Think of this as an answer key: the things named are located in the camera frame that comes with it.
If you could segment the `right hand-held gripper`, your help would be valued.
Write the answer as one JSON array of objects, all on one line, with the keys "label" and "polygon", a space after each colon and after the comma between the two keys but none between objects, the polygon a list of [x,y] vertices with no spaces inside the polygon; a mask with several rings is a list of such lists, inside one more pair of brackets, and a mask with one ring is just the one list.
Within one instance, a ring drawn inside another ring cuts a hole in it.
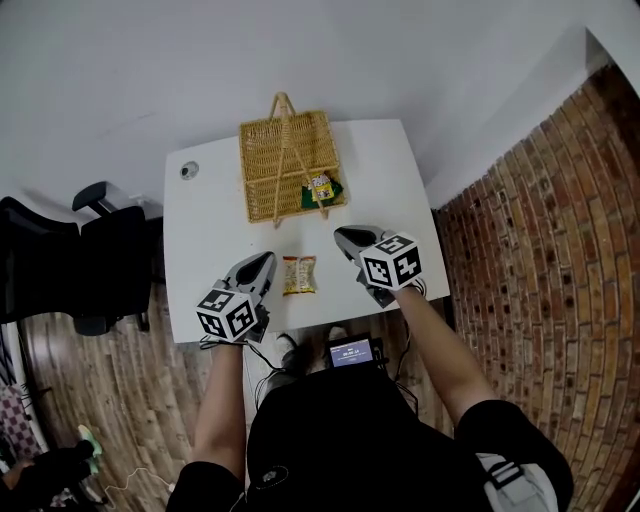
[{"label": "right hand-held gripper", "polygon": [[[334,231],[340,251],[360,267],[360,282],[381,307],[394,301],[394,293],[420,279],[420,248],[407,233],[383,238],[385,230],[372,225],[345,225]],[[375,244],[375,239],[382,239]]]}]

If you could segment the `black metal railing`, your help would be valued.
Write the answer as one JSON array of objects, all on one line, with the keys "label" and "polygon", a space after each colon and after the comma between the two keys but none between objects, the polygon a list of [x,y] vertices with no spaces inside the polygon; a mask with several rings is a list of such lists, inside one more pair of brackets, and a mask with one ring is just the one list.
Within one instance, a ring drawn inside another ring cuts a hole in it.
[{"label": "black metal railing", "polygon": [[0,383],[6,386],[25,386],[26,382],[18,324],[0,324]]}]

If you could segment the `orange-ended peanut snack packet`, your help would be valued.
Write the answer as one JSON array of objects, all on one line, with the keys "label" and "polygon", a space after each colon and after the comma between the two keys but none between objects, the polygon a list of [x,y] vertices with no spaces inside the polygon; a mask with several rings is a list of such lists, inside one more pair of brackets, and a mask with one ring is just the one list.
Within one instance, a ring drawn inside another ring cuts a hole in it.
[{"label": "orange-ended peanut snack packet", "polygon": [[315,256],[284,256],[283,295],[315,293],[316,287],[313,272],[316,264]]}]

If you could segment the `person's left shoe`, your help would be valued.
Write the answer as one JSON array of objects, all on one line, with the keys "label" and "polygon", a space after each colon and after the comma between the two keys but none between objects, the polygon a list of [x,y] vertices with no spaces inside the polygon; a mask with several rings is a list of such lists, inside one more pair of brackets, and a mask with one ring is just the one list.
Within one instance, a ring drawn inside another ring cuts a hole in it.
[{"label": "person's left shoe", "polygon": [[287,333],[281,333],[275,340],[275,351],[283,370],[291,369],[298,355],[298,344]]}]

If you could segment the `person's left forearm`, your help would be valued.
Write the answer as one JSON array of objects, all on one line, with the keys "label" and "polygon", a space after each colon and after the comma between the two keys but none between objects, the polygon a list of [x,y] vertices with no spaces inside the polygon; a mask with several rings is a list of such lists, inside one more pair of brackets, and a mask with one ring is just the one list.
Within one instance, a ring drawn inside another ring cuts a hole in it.
[{"label": "person's left forearm", "polygon": [[245,473],[246,417],[243,349],[221,345],[213,350],[204,398],[194,434],[193,459],[218,464],[237,478]]}]

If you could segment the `person's right forearm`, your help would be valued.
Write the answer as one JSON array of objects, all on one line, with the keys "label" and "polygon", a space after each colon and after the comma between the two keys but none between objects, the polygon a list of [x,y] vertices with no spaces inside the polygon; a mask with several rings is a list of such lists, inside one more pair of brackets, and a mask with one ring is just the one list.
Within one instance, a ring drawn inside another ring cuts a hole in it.
[{"label": "person's right forearm", "polygon": [[469,347],[417,289],[394,293],[432,385],[454,424],[496,394]]}]

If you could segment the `person's black shirt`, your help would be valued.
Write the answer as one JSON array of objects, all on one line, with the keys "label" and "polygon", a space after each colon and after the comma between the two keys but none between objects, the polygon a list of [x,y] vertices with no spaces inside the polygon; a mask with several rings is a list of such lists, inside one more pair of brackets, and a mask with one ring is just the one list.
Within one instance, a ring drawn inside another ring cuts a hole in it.
[{"label": "person's black shirt", "polygon": [[446,436],[422,423],[378,368],[328,369],[266,395],[245,477],[190,463],[167,512],[492,512],[483,454],[538,466],[568,508],[569,465],[517,406],[480,402]]}]

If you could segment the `wicker basket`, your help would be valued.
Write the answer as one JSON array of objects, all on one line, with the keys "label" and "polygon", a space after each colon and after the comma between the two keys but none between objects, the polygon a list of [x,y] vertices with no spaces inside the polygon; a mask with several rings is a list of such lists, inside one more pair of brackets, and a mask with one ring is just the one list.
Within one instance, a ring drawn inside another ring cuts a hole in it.
[{"label": "wicker basket", "polygon": [[[298,111],[284,92],[274,95],[269,115],[239,126],[241,174],[246,213],[251,223],[271,222],[347,204],[341,166],[329,118],[324,110]],[[311,176],[326,173],[343,186],[336,204],[301,208],[301,188],[313,186]]]}]

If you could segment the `grey white shoulder bag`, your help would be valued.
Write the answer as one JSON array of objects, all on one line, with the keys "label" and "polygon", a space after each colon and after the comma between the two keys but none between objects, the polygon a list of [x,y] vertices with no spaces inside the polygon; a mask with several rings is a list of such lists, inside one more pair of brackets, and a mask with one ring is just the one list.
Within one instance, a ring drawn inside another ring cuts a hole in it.
[{"label": "grey white shoulder bag", "polygon": [[497,454],[477,453],[493,512],[559,512],[555,490],[537,464],[518,465]]}]

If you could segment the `purple white checkered cloth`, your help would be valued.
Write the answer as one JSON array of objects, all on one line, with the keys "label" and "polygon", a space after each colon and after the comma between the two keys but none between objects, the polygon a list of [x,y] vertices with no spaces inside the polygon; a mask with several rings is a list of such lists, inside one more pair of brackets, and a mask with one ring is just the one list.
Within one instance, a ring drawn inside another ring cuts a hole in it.
[{"label": "purple white checkered cloth", "polygon": [[19,390],[14,386],[0,386],[0,440],[15,460],[42,453],[27,419]]}]

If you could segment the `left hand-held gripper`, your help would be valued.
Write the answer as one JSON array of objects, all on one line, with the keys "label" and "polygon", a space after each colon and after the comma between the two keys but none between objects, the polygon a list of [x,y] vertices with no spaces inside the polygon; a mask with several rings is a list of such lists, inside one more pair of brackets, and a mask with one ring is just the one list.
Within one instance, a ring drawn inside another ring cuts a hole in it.
[{"label": "left hand-held gripper", "polygon": [[195,308],[204,332],[215,341],[260,343],[269,323],[262,298],[271,287],[276,267],[275,254],[264,251],[235,264],[224,281],[217,280]]}]

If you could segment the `yellow green snack bag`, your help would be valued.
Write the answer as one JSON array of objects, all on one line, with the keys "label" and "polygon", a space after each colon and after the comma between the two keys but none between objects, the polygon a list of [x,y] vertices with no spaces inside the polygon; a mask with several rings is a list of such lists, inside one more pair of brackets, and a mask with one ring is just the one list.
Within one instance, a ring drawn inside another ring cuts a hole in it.
[{"label": "yellow green snack bag", "polygon": [[326,173],[311,176],[313,186],[305,184],[301,188],[301,208],[303,210],[318,209],[317,199],[324,207],[336,204],[343,197],[343,186]]}]

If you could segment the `small black screen device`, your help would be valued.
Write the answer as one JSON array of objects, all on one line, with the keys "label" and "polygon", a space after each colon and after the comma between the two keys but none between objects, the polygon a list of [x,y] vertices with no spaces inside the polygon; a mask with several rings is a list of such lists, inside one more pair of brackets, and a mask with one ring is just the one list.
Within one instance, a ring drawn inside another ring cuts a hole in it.
[{"label": "small black screen device", "polygon": [[372,362],[374,352],[368,338],[345,338],[329,347],[329,358],[331,366],[337,368]]}]

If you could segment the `black office chair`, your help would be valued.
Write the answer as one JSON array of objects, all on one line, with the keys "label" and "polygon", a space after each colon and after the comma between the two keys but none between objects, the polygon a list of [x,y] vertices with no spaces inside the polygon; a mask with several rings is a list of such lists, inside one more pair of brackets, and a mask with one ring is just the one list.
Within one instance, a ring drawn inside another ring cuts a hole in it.
[{"label": "black office chair", "polygon": [[96,218],[78,225],[46,218],[12,197],[0,200],[0,324],[45,313],[64,313],[83,336],[108,333],[135,318],[149,330],[152,270],[162,220],[139,205],[117,208],[106,182],[76,194],[73,211]]}]

